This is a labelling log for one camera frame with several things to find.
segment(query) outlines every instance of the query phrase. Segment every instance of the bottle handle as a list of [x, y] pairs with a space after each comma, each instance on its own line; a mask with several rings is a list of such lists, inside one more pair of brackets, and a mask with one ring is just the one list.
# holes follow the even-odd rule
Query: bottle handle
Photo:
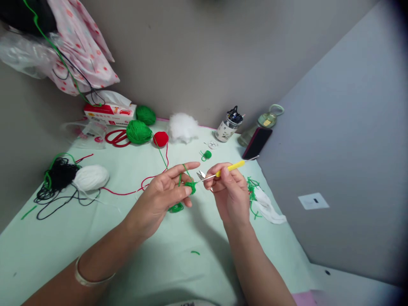
[[280, 110], [280, 112], [274, 113], [275, 115], [280, 116], [280, 115], [282, 115], [282, 114], [285, 112], [285, 109], [284, 109], [282, 106], [280, 106], [280, 105], [278, 105], [278, 104], [272, 104], [272, 105], [269, 107], [269, 112], [270, 112], [270, 113], [271, 113], [271, 110], [272, 110], [272, 108], [273, 108], [274, 106], [275, 106], [277, 109]]

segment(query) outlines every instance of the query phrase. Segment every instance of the silver bracelet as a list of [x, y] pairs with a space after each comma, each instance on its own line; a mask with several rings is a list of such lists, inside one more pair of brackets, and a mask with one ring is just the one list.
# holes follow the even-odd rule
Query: silver bracelet
[[110, 280], [115, 276], [116, 273], [114, 273], [112, 276], [110, 276], [110, 277], [108, 277], [108, 278], [106, 278], [106, 279], [104, 279], [104, 280], [101, 280], [101, 281], [99, 281], [99, 282], [90, 282], [90, 281], [84, 279], [84, 278], [82, 277], [82, 275], [80, 275], [80, 273], [79, 273], [79, 271], [78, 271], [78, 263], [79, 263], [79, 260], [81, 259], [81, 256], [78, 257], [78, 259], [76, 260], [76, 263], [75, 263], [75, 279], [76, 279], [76, 280], [78, 281], [78, 283], [80, 283], [81, 285], [83, 285], [83, 286], [85, 286], [85, 287], [95, 287], [95, 286], [100, 285], [100, 284], [102, 284], [102, 283], [104, 283], [104, 282], [106, 282], [106, 281], [110, 281]]

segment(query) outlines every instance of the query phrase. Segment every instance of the plastic bag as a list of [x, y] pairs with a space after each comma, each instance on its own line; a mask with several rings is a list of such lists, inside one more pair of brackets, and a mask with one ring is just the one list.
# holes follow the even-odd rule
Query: plastic bag
[[[50, 33], [54, 44], [59, 44], [59, 35]], [[25, 37], [7, 32], [0, 38], [0, 59], [10, 67], [36, 79], [47, 76], [43, 71], [52, 69], [51, 56], [53, 49], [45, 39]]]
[[81, 149], [105, 149], [106, 124], [98, 118], [83, 117], [60, 127], [65, 139]]

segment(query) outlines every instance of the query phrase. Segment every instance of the tissue box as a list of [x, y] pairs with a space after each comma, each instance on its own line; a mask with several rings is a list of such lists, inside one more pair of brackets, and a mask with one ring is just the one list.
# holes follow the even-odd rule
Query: tissue box
[[84, 108], [85, 115], [96, 121], [102, 121], [107, 125], [127, 126], [131, 120], [136, 118], [136, 104], [130, 104], [124, 108], [122, 106], [106, 103], [101, 107], [87, 104]]

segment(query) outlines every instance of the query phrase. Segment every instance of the red yarn ball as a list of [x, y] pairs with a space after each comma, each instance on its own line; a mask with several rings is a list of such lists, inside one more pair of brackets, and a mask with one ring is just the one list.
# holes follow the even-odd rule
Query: red yarn ball
[[169, 136], [166, 132], [157, 132], [154, 134], [153, 142], [158, 147], [164, 147], [169, 142]]

